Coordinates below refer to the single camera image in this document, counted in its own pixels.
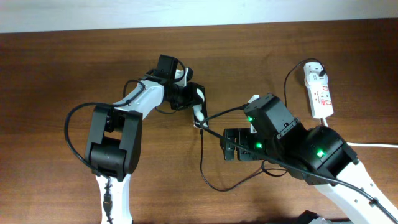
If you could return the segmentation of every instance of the green light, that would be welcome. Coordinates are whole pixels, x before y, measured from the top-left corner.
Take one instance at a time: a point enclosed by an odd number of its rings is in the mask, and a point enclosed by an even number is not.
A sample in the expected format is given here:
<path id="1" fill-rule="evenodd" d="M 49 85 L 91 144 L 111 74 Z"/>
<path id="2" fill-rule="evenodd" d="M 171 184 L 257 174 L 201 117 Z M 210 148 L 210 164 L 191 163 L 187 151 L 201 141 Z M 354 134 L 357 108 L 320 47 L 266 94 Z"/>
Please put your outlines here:
<path id="1" fill-rule="evenodd" d="M 322 158 L 324 155 L 325 155 L 325 153 L 321 149 L 319 149 L 318 152 L 317 152 L 317 156 L 319 158 Z"/>

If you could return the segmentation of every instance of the white power strip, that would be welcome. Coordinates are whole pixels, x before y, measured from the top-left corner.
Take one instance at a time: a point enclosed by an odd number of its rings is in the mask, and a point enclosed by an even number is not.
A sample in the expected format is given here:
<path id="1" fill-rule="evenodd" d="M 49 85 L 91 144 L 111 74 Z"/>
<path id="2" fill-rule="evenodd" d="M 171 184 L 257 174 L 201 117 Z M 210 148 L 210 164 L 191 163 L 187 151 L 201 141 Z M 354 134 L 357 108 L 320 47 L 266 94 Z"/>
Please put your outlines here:
<path id="1" fill-rule="evenodd" d="M 320 76 L 323 67 L 318 62 L 309 62 L 304 65 L 304 83 L 308 90 L 312 116 L 327 118 L 333 114 L 333 106 L 328 86 L 328 75 Z"/>

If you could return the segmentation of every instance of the white background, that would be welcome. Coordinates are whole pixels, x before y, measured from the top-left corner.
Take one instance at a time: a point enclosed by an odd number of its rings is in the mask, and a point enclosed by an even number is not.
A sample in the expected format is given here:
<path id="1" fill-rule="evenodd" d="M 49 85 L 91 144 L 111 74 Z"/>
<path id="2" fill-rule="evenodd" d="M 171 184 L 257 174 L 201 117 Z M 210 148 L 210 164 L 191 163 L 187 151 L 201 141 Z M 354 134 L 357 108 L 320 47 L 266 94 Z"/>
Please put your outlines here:
<path id="1" fill-rule="evenodd" d="M 0 32 L 398 16 L 398 0 L 0 0 Z"/>

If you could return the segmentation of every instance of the power strip switch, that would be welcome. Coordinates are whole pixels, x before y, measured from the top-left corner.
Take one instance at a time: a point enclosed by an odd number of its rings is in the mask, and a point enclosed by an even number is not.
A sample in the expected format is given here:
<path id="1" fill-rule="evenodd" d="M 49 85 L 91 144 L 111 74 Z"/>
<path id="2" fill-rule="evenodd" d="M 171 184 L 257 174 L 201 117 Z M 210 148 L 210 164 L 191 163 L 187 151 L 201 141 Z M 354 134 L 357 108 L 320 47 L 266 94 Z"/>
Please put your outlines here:
<path id="1" fill-rule="evenodd" d="M 318 119 L 329 117 L 333 114 L 333 105 L 329 92 L 328 75 L 318 62 L 306 63 L 304 74 L 312 116 Z"/>

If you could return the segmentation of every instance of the wood grain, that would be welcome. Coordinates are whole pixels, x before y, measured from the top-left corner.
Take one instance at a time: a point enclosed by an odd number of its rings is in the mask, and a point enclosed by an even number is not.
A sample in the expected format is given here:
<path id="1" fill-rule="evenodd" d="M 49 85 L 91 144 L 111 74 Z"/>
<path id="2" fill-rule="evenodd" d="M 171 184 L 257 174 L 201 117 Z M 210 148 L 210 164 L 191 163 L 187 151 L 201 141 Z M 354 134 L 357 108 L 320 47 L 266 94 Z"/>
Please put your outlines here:
<path id="1" fill-rule="evenodd" d="M 206 87 L 209 114 L 253 94 L 283 97 L 286 73 L 316 57 L 330 76 L 334 115 L 329 125 L 351 142 L 396 142 L 398 20 L 294 22 L 160 29 L 86 30 L 0 35 L 0 222 L 99 223 L 94 176 L 69 151 L 63 122 L 87 101 L 112 103 L 124 82 L 173 55 Z M 289 109 L 305 127 L 309 112 L 302 69 L 288 81 Z M 83 153 L 92 109 L 72 118 L 70 136 Z M 248 127 L 242 113 L 211 122 Z M 398 205 L 398 151 L 355 148 L 371 177 Z M 138 223 L 238 223 L 294 218 L 311 210 L 346 216 L 305 182 L 266 175 L 232 192 L 211 190 L 199 173 L 200 136 L 192 112 L 155 111 L 144 120 L 142 154 L 131 181 Z M 259 162 L 226 162 L 218 140 L 205 135 L 204 171 L 227 187 Z"/>

